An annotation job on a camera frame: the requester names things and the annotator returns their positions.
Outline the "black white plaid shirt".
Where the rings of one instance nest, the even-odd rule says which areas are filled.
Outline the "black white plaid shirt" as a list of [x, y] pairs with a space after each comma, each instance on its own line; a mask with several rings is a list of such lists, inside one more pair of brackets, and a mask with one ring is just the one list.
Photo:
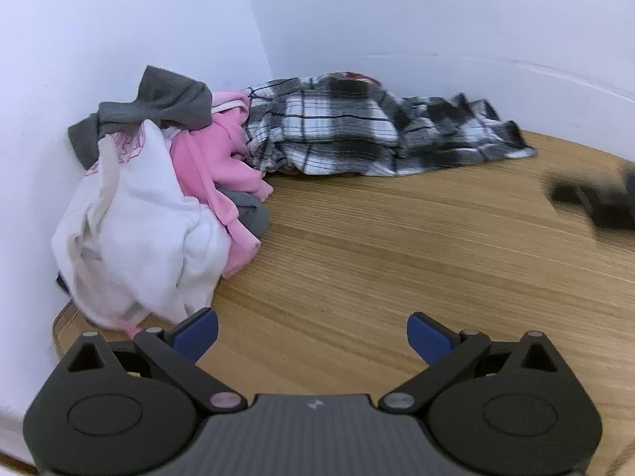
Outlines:
[[458, 94], [400, 98], [351, 73], [273, 80], [246, 88], [252, 166], [328, 176], [402, 176], [531, 158], [514, 121]]

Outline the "white garment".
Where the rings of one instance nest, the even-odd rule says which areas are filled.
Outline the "white garment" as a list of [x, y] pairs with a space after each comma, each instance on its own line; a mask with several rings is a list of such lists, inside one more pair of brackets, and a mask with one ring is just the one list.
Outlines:
[[98, 143], [52, 238], [72, 301], [91, 322], [133, 330], [149, 315], [180, 322], [210, 305], [230, 239], [211, 209], [183, 194], [162, 131]]

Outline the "grey sweatshirt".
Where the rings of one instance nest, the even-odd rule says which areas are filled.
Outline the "grey sweatshirt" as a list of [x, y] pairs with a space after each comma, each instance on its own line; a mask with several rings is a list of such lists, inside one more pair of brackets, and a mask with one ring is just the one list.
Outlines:
[[[168, 150], [172, 135], [182, 130], [199, 130], [211, 124], [212, 96], [205, 83], [165, 69], [145, 68], [136, 99], [130, 102], [101, 102], [95, 113], [68, 128], [73, 152], [86, 170], [98, 161], [98, 143], [105, 136], [122, 133], [129, 141], [137, 135], [144, 121], [151, 121], [164, 134]], [[248, 132], [256, 117], [256, 107], [248, 97], [248, 118], [243, 125], [248, 149], [248, 165], [256, 169]]]

